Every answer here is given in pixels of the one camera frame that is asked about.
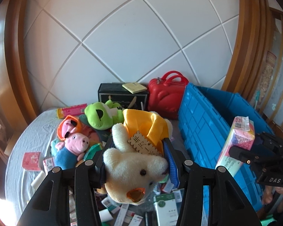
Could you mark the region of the pastel tissue pack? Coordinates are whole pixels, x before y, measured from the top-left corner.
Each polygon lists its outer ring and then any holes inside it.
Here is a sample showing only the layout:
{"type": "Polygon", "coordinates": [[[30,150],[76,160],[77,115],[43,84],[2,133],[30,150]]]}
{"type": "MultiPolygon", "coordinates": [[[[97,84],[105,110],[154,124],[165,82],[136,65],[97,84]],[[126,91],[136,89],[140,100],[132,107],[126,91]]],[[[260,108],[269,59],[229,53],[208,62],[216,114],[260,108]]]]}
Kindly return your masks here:
{"type": "Polygon", "coordinates": [[[249,117],[236,116],[229,130],[228,137],[217,160],[216,168],[224,166],[232,176],[235,176],[242,162],[229,155],[232,146],[251,150],[255,140],[254,123],[249,117]]]}

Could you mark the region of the cream bear plush yellow shirt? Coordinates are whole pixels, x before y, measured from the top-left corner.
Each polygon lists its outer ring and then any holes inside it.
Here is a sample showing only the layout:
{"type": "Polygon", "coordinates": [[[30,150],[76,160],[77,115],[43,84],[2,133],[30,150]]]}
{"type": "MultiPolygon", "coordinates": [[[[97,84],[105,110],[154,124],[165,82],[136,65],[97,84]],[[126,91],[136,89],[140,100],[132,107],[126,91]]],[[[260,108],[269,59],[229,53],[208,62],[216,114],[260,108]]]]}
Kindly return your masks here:
{"type": "Polygon", "coordinates": [[[168,175],[163,140],[173,127],[156,112],[125,109],[123,115],[123,123],[112,127],[114,147],[103,153],[106,181],[97,192],[120,204],[140,205],[168,175]]]}

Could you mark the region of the white paper roll left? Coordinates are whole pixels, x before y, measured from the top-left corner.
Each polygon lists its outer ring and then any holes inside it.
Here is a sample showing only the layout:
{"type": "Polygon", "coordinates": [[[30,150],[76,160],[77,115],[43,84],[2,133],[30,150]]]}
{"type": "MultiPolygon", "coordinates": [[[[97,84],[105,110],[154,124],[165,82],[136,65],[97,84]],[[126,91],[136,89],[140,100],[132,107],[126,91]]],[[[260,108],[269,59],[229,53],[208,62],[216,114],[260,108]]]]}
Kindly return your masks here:
{"type": "Polygon", "coordinates": [[[37,190],[43,180],[46,178],[46,174],[43,171],[40,171],[36,178],[32,181],[31,186],[34,190],[37,190]]]}

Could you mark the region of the pink white tissue pack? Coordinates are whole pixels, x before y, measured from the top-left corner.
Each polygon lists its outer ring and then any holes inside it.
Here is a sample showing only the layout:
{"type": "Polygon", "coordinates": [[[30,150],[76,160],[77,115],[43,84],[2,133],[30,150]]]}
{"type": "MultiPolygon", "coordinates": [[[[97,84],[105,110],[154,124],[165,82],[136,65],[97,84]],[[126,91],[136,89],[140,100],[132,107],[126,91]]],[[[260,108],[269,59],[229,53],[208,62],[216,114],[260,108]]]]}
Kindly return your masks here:
{"type": "Polygon", "coordinates": [[[54,157],[49,157],[43,160],[44,172],[46,175],[55,167],[54,157]]]}

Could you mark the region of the small pink tissue pack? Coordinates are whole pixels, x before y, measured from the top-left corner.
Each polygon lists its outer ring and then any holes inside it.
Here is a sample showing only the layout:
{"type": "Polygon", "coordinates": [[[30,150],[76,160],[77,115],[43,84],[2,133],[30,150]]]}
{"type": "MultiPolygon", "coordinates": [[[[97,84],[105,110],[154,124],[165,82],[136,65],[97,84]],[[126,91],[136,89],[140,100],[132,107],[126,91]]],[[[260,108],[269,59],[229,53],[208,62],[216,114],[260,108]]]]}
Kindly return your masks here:
{"type": "Polygon", "coordinates": [[[41,171],[44,156],[41,152],[25,152],[22,159],[22,168],[27,171],[41,171]]]}

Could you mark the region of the teal plush toy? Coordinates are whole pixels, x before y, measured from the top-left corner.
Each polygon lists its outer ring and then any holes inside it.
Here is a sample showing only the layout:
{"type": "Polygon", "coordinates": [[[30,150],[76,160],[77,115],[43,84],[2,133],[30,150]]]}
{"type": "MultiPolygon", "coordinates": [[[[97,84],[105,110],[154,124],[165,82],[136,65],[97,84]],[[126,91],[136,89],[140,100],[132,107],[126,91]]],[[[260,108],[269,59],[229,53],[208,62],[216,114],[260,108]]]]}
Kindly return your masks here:
{"type": "Polygon", "coordinates": [[[56,156],[58,149],[55,147],[61,140],[59,138],[56,138],[54,140],[51,141],[50,143],[50,148],[51,148],[51,155],[53,157],[56,156]]]}

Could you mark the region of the pink pig plush blue body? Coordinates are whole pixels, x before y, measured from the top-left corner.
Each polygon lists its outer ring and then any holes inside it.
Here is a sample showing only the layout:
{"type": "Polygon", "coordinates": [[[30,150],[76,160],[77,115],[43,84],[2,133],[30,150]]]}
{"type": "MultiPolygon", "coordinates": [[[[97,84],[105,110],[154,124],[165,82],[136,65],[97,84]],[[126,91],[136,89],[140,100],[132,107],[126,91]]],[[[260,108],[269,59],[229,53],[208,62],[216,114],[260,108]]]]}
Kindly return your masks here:
{"type": "Polygon", "coordinates": [[[89,147],[89,138],[82,133],[70,133],[64,142],[59,142],[55,147],[58,150],[54,158],[55,166],[62,170],[75,168],[89,147]]]}

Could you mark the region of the white green medicine box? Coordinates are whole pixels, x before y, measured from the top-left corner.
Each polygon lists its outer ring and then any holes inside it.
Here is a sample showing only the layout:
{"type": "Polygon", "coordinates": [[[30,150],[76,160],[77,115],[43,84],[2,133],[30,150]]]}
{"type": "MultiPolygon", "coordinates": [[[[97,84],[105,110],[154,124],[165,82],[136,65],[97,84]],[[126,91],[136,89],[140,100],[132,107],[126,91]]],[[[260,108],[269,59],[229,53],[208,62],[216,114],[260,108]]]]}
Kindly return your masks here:
{"type": "Polygon", "coordinates": [[[158,225],[176,225],[179,213],[174,193],[155,195],[153,200],[158,225]]]}

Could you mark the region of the teal wipes pack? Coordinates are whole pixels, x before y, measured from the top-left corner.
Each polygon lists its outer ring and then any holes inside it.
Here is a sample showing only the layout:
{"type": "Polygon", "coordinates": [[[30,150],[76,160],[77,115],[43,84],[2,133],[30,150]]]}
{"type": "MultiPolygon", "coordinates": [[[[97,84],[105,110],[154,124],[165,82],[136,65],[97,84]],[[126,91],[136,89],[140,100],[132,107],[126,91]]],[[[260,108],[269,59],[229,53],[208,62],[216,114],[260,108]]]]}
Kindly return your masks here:
{"type": "Polygon", "coordinates": [[[85,153],[84,155],[84,158],[83,160],[86,161],[86,160],[92,160],[93,157],[95,156],[96,152],[98,151],[101,151],[103,148],[102,148],[102,145],[100,143],[97,143],[97,144],[94,144],[93,146],[91,146],[87,152],[85,153]]]}

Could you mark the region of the blue plastic crate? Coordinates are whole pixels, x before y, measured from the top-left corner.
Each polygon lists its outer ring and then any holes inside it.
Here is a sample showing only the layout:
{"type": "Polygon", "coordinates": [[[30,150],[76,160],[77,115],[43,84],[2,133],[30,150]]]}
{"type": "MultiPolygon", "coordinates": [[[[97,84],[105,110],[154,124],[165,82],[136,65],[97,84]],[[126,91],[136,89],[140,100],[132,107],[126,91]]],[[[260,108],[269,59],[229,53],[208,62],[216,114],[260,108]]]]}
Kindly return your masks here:
{"type": "Polygon", "coordinates": [[[249,117],[256,134],[273,134],[240,94],[187,84],[178,119],[185,149],[193,161],[202,167],[215,168],[236,116],[249,117]]]}

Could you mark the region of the black rectangular case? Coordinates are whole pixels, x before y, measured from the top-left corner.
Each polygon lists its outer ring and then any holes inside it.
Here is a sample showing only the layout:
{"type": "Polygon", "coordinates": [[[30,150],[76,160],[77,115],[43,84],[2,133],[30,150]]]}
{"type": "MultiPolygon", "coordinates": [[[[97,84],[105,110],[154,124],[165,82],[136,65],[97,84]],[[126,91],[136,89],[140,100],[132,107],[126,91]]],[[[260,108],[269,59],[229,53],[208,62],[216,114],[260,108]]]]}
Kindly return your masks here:
{"type": "Polygon", "coordinates": [[[153,226],[154,225],[153,211],[145,212],[144,216],[145,216],[145,226],[153,226]]]}

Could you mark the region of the pig plush in orange hood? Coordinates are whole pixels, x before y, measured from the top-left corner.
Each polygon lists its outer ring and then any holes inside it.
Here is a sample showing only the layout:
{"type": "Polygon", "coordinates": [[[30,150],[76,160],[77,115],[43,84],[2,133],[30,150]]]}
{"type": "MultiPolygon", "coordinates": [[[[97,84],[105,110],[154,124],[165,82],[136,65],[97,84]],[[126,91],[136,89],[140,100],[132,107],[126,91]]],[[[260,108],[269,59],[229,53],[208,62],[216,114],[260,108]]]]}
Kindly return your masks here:
{"type": "Polygon", "coordinates": [[[82,131],[82,123],[77,117],[67,115],[66,118],[58,126],[58,138],[64,141],[68,136],[67,134],[70,134],[73,129],[75,129],[76,132],[80,133],[82,131]]]}

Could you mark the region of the long pink yellow box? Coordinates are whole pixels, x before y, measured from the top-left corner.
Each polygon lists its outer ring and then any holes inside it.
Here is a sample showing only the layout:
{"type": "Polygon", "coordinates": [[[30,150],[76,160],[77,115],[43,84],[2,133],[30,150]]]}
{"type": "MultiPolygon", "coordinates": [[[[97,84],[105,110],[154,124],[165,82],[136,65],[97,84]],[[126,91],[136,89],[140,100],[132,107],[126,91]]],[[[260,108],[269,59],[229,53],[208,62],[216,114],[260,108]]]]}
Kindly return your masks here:
{"type": "Polygon", "coordinates": [[[59,119],[64,119],[68,115],[71,116],[80,116],[84,113],[85,108],[87,107],[87,104],[80,104],[70,107],[63,107],[63,108],[57,108],[57,117],[59,119]]]}

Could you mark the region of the green frog plush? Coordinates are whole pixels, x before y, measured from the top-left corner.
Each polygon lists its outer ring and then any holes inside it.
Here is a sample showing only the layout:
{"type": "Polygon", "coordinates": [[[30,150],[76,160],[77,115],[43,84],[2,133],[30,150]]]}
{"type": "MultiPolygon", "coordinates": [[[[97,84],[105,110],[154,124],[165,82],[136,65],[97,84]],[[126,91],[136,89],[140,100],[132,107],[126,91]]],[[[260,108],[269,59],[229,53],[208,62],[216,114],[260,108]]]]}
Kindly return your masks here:
{"type": "Polygon", "coordinates": [[[90,126],[96,130],[107,130],[115,124],[124,123],[121,105],[112,100],[90,104],[85,108],[84,113],[90,126]]]}

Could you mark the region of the red toy suitcase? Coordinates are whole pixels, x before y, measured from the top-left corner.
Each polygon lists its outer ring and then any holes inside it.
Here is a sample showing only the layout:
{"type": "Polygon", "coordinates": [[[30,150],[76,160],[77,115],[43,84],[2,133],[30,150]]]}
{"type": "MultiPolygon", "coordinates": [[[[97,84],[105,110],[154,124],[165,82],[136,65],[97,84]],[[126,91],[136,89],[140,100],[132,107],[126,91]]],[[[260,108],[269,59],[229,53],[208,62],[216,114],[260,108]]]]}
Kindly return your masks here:
{"type": "Polygon", "coordinates": [[[167,119],[178,119],[178,111],[189,80],[179,71],[168,71],[148,83],[148,111],[167,119]]]}

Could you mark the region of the black gift box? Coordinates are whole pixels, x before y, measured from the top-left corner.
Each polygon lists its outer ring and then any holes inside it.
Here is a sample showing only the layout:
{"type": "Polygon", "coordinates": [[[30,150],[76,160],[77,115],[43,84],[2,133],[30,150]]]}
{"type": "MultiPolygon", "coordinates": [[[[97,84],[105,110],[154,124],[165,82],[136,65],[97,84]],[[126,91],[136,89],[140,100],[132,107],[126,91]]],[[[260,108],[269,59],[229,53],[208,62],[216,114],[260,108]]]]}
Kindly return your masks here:
{"type": "Polygon", "coordinates": [[[147,111],[149,92],[147,90],[131,93],[123,87],[122,83],[101,83],[98,88],[98,100],[107,102],[112,100],[119,103],[124,109],[137,109],[147,111]]]}

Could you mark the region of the yellow sticky note pad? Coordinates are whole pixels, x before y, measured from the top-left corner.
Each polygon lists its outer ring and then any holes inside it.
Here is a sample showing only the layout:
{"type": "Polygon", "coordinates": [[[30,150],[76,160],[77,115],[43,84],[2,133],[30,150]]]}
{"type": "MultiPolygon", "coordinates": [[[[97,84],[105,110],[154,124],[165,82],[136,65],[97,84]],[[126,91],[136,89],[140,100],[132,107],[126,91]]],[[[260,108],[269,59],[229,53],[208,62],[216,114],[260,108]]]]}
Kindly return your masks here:
{"type": "Polygon", "coordinates": [[[129,91],[131,94],[136,94],[147,90],[147,88],[144,85],[137,82],[125,83],[122,85],[122,87],[127,91],[129,91]]]}

